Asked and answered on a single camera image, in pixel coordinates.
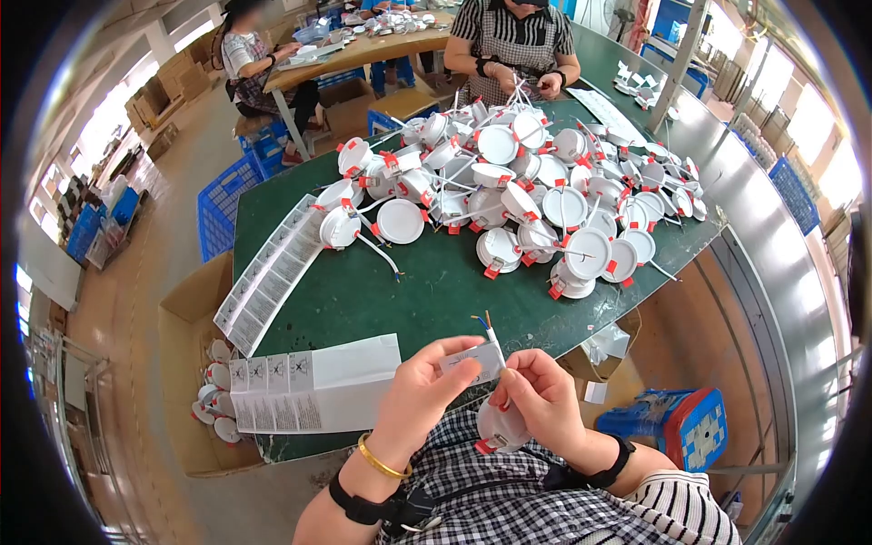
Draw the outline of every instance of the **black wrist strap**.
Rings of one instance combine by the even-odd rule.
[[[485,73],[485,65],[491,61],[492,61],[492,59],[490,59],[490,58],[476,58],[475,59],[475,71],[478,72],[479,75],[482,76],[483,78],[486,78],[487,74]]]
[[[330,481],[330,497],[345,511],[350,521],[372,526],[378,521],[393,518],[404,502],[402,493],[398,490],[393,496],[382,503],[373,503],[360,496],[349,496],[339,484],[339,473]]]
[[[546,490],[567,490],[571,488],[608,488],[615,484],[617,476],[627,465],[630,455],[636,451],[636,446],[617,435],[611,435],[617,441],[617,460],[609,469],[592,475],[578,473],[569,466],[553,466],[542,483]]]
[[[566,86],[566,74],[564,74],[563,72],[561,72],[559,70],[555,70],[551,73],[557,74],[558,76],[560,76],[560,88],[561,89]]]

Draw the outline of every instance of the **red shoe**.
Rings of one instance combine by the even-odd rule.
[[[282,151],[282,166],[283,167],[296,167],[297,165],[303,164],[303,156],[300,155],[299,151],[295,151],[293,155],[288,152]]]

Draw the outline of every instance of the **floor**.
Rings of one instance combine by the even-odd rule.
[[[331,453],[194,479],[180,470],[167,439],[156,350],[157,305],[201,264],[195,199],[241,157],[230,135],[237,115],[220,87],[175,114],[179,136],[173,146],[156,163],[144,155],[128,175],[134,188],[148,189],[153,197],[130,248],[103,273],[86,272],[81,302],[68,320],[69,337],[112,362],[98,395],[124,504],[108,492],[105,477],[92,476],[97,508],[110,525],[126,509],[149,542],[289,542],[302,509],[344,458],[343,453]],[[596,416],[611,406],[629,404],[645,387],[716,386],[724,393],[730,426],[729,447],[719,465],[745,465],[760,444],[770,413],[750,336],[738,305],[723,295],[729,293],[726,280],[710,252],[681,277],[683,282],[665,285],[640,306],[642,331],[610,381],[606,403],[580,402],[580,410],[592,427]],[[721,294],[720,306],[712,293]],[[578,386],[583,392],[583,384]],[[740,523],[753,518],[771,481],[746,480]],[[720,495],[733,482],[712,477],[712,488]]]

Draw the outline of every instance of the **person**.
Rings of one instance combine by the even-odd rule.
[[[415,5],[415,0],[394,0],[393,3],[390,0],[384,0],[384,2],[363,0],[360,4],[360,17],[362,19],[371,19],[389,9],[416,11],[418,7]],[[408,56],[391,58],[386,61],[376,61],[370,64],[372,90],[380,98],[385,96],[385,83],[388,85],[397,84],[398,71],[406,87],[415,86],[415,72],[412,70],[412,61]]]
[[[258,36],[256,29],[262,26],[265,0],[230,0],[224,7],[224,23],[215,33],[218,50],[213,43],[213,67],[224,69],[228,81],[225,84],[228,96],[239,113],[247,118],[262,115],[281,115],[272,94],[263,92],[267,78],[277,63],[293,56],[302,47],[294,42],[277,45],[270,53]],[[319,130],[314,121],[320,108],[320,94],[316,82],[308,80],[294,89],[284,92],[289,108],[296,108],[294,125],[300,134],[307,128]],[[303,162],[303,156],[293,141],[282,154],[282,164],[291,167]]]
[[[480,365],[438,369],[483,341],[441,339],[397,369],[375,428],[303,511],[294,543],[740,543],[704,473],[586,429],[572,377],[541,350],[512,354],[487,401],[515,404],[533,439],[476,451],[476,412],[445,410]]]
[[[466,102],[506,104],[515,77],[532,100],[555,99],[581,73],[569,18],[548,0],[466,0],[451,27],[445,66],[469,75]]]

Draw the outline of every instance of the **checkered apron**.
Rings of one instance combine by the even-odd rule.
[[[551,8],[551,17],[562,17],[560,13]],[[480,58],[497,57],[500,62],[509,65],[525,66],[538,72],[525,73],[521,69],[515,69],[518,76],[528,82],[528,94],[531,100],[542,100],[539,94],[539,77],[543,73],[557,69],[557,61],[554,56],[555,38],[557,25],[545,25],[545,45],[521,45],[500,40],[496,37],[496,12],[483,10],[481,12],[481,33],[478,42],[473,46],[473,54]],[[486,106],[499,106],[506,104],[508,95],[500,88],[496,79],[483,78],[478,74],[469,77],[464,86],[466,100],[472,102],[481,96]]]
[[[252,47],[247,47],[249,55],[254,61],[259,61],[266,58],[269,50],[267,45],[261,40],[260,36],[255,34],[255,44]],[[250,78],[231,79],[230,84],[234,87],[239,100],[242,103],[261,110],[262,112],[272,113],[274,115],[282,115],[278,109],[276,101],[272,94],[263,92],[263,86],[266,85],[269,77],[269,70],[264,70]],[[296,94],[296,87],[284,92],[284,101],[290,104]]]
[[[378,543],[678,543],[607,492],[546,490],[548,470],[565,462],[535,440],[513,453],[479,454],[476,417],[446,415],[411,460],[405,490],[422,487],[435,504],[418,527],[441,522],[396,538],[382,527]]]

